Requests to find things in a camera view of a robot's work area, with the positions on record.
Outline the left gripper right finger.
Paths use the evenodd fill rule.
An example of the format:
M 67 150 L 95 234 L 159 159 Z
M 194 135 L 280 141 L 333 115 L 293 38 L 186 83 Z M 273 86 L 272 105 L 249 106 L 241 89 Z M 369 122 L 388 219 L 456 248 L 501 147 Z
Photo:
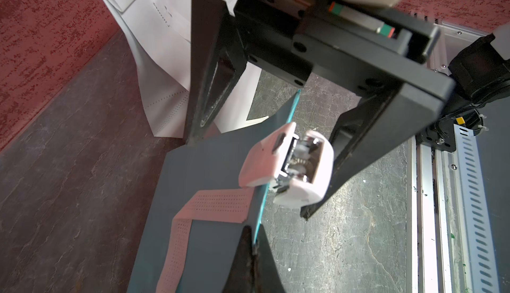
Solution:
M 259 233 L 254 246 L 254 292 L 285 293 L 266 233 Z

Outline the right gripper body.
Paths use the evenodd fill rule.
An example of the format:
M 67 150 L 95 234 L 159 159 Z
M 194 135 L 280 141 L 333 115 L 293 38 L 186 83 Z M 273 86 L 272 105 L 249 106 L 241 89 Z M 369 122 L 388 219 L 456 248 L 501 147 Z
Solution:
M 393 8 L 344 0 L 237 0 L 235 19 L 251 63 L 303 87 L 311 74 L 370 98 L 404 84 L 440 112 L 453 80 L 426 68 L 433 24 Z

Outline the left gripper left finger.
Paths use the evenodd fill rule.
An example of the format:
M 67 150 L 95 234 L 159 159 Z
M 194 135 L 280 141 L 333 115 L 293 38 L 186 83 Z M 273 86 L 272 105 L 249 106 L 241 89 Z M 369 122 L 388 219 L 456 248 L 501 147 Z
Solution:
M 254 291 L 254 255 L 252 249 L 252 229 L 245 226 L 223 293 L 251 293 Z

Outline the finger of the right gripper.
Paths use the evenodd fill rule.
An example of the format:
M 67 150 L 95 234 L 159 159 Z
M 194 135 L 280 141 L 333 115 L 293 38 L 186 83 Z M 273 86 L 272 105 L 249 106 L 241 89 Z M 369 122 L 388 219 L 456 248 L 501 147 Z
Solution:
M 191 85 L 184 139 L 202 140 L 246 69 L 235 18 L 224 0 L 191 0 Z
M 419 89 L 396 89 L 341 114 L 329 139 L 335 161 L 326 194 L 300 217 L 310 219 L 353 176 L 433 123 L 443 105 Z

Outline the white gift bag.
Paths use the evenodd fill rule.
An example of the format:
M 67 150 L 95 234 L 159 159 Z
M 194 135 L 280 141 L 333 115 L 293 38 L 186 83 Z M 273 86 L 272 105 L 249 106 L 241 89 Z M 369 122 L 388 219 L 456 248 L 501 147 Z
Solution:
M 103 0 L 135 59 L 154 136 L 182 138 L 191 85 L 191 0 Z M 224 0 L 233 10 L 237 0 Z

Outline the small white stapler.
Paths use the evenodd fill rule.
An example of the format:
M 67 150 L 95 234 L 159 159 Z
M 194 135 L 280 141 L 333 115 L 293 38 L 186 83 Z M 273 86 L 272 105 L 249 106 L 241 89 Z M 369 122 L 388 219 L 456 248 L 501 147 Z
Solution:
M 239 174 L 242 188 L 267 185 L 274 203 L 299 209 L 319 203 L 325 197 L 333 171 L 334 151 L 319 132 L 296 134 L 289 122 L 254 145 Z

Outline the teal gift bag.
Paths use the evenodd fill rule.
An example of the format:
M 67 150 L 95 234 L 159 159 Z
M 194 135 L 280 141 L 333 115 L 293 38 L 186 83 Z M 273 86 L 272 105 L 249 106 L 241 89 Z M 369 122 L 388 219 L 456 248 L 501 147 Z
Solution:
M 248 152 L 292 120 L 300 100 L 246 128 L 169 152 L 128 285 L 129 292 L 223 291 L 244 227 L 257 233 L 268 188 L 242 188 Z

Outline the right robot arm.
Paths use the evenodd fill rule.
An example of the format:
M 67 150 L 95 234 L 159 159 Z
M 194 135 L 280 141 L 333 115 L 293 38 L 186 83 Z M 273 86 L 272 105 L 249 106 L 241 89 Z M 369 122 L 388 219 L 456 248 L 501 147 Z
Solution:
M 399 0 L 191 0 L 191 88 L 184 137 L 194 144 L 248 64 L 303 87 L 319 75 L 361 97 L 328 140 L 289 128 L 264 140 L 240 183 L 276 183 L 276 203 L 309 219 L 341 186 L 411 136 L 454 151 L 453 120 L 509 96 L 509 58 L 487 35 L 449 73 L 426 68 L 439 28 L 396 9 Z

